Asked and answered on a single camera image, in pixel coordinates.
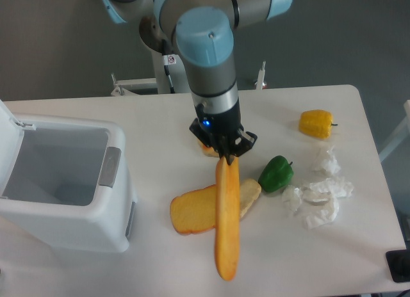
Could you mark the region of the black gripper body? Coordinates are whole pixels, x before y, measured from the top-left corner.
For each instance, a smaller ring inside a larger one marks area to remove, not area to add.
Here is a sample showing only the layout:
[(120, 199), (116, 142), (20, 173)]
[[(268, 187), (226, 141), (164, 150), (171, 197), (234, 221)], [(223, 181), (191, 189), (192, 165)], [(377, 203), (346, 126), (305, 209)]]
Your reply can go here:
[(240, 136), (240, 102), (223, 113), (206, 113), (204, 105), (195, 107), (197, 118), (193, 121), (193, 134), (207, 147), (216, 150), (234, 150), (235, 140)]

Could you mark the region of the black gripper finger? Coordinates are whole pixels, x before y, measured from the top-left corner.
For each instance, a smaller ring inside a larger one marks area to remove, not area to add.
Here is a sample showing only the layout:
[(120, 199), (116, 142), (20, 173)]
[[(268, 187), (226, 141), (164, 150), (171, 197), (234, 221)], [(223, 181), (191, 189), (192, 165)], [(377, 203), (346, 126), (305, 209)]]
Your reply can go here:
[(258, 136), (252, 132), (238, 129), (229, 137), (227, 146), (227, 163), (231, 165), (235, 157), (240, 157), (248, 152), (256, 143)]
[(195, 118), (189, 130), (205, 146), (213, 147), (219, 153), (220, 158), (227, 161), (227, 146), (229, 133), (214, 118)]

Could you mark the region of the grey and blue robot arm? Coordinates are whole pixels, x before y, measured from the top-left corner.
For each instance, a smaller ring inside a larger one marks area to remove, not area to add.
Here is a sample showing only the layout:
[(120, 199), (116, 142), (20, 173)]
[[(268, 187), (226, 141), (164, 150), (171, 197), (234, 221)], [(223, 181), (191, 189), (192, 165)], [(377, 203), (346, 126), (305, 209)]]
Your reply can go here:
[[(131, 20), (141, 0), (102, 0), (116, 23)], [(285, 13), (293, 0), (149, 0), (158, 51), (171, 50), (184, 65), (196, 111), (191, 132), (232, 163), (256, 135), (241, 123), (234, 31)]]

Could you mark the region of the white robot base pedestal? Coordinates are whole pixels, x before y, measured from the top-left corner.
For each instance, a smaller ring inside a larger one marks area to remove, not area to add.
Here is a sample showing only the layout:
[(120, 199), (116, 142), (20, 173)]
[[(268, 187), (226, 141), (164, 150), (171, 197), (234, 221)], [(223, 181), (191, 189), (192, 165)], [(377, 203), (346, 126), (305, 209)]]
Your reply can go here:
[(151, 52), (158, 93), (190, 93), (183, 62), (174, 52), (153, 15), (142, 17), (139, 34), (143, 44)]

